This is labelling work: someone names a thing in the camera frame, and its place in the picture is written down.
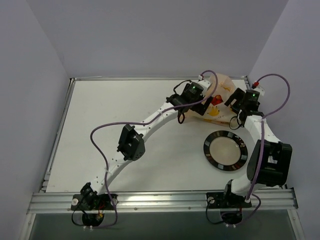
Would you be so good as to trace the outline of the red fake lychee bunch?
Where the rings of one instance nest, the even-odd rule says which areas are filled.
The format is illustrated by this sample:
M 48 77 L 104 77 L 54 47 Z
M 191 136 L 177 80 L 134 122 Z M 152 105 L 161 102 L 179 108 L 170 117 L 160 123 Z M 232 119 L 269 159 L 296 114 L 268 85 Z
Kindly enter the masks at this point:
M 216 95 L 216 96 L 212 99 L 211 104 L 212 104 L 213 106 L 216 106 L 216 105 L 221 104 L 221 103 L 223 103 L 223 102 L 224 102 L 224 101 L 223 101 L 221 95 Z

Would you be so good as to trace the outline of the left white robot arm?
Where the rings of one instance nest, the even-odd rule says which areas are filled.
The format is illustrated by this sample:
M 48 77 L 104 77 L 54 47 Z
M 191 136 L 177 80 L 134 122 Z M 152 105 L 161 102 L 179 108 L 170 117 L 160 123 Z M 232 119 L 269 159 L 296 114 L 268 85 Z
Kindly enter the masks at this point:
M 139 160 L 146 152 L 145 143 L 148 138 L 169 121 L 179 118 L 188 110 L 204 113 L 212 97 L 205 97 L 205 93 L 212 83 L 207 79 L 198 81 L 189 80 L 182 93 L 174 93 L 166 98 L 165 103 L 152 115 L 142 122 L 115 122 L 114 125 L 124 125 L 122 128 L 116 154 L 108 161 L 102 153 L 106 167 L 100 170 L 90 182 L 87 182 L 80 194 L 83 204 L 90 210 L 100 206 L 101 197 L 107 187 L 130 163 Z

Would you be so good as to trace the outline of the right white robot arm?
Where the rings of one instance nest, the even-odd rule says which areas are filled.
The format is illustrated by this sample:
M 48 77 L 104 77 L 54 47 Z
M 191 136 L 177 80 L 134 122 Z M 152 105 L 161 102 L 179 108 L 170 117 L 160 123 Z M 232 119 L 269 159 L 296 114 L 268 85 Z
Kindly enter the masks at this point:
M 237 114 L 240 126 L 255 143 L 246 173 L 230 180 L 222 193 L 223 203 L 230 207 L 240 197 L 249 199 L 255 190 L 283 186 L 288 178 L 293 148 L 276 137 L 268 126 L 266 115 L 259 111 L 259 96 L 258 91 L 237 88 L 224 103 Z

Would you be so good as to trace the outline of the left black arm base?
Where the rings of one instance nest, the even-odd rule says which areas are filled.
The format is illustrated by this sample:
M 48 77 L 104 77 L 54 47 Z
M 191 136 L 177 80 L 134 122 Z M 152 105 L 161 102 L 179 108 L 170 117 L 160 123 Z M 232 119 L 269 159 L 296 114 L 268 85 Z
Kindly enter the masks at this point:
M 77 227 L 88 227 L 90 229 L 113 227 L 119 218 L 117 204 L 117 194 L 106 192 L 99 195 L 88 182 L 82 187 L 80 193 L 72 196 L 70 206 L 72 211 L 71 222 Z M 115 218 L 112 223 L 103 224 L 105 219 L 104 211 L 114 211 Z

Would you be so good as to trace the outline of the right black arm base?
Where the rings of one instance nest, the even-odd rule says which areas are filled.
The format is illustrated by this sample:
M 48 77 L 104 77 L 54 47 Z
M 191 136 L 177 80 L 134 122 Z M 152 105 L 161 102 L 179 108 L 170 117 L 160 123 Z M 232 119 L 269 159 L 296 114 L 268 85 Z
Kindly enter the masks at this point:
M 252 207 L 251 201 L 244 196 L 225 194 L 223 192 L 207 192 L 205 217 L 212 225 L 226 224 L 236 227 L 243 219 L 243 209 Z M 213 221 L 209 217 L 209 210 L 219 210 L 220 220 Z

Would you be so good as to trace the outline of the translucent beige plastic bag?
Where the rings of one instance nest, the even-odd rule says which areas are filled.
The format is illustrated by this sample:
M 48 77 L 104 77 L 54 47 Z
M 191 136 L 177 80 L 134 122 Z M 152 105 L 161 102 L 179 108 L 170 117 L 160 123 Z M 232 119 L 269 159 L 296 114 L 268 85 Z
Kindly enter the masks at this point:
M 231 78 L 227 75 L 217 73 L 218 85 L 213 94 L 213 99 L 204 115 L 200 115 L 195 111 L 189 110 L 186 114 L 186 120 L 191 118 L 201 119 L 205 122 L 228 126 L 232 117 L 237 114 L 234 113 L 230 106 L 226 106 L 225 102 L 237 89 Z

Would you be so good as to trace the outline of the black rimmed white plate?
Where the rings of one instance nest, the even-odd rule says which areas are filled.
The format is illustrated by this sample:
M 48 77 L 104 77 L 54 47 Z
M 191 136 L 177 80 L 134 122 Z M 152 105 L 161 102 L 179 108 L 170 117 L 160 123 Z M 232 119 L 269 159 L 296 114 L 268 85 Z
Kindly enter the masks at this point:
M 227 130 L 209 134 L 204 140 L 203 152 L 212 166 L 225 172 L 239 170 L 248 160 L 248 149 L 244 140 Z

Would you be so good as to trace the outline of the aluminium front rail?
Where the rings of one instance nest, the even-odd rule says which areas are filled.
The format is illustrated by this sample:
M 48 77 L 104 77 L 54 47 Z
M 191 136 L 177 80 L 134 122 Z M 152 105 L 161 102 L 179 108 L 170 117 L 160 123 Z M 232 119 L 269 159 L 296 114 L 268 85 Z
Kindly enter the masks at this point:
M 208 190 L 117 192 L 119 213 L 200 212 L 206 208 Z M 31 197 L 28 214 L 70 214 L 75 192 L 41 192 Z M 260 210 L 294 210 L 298 202 L 293 189 L 267 188 L 255 192 Z

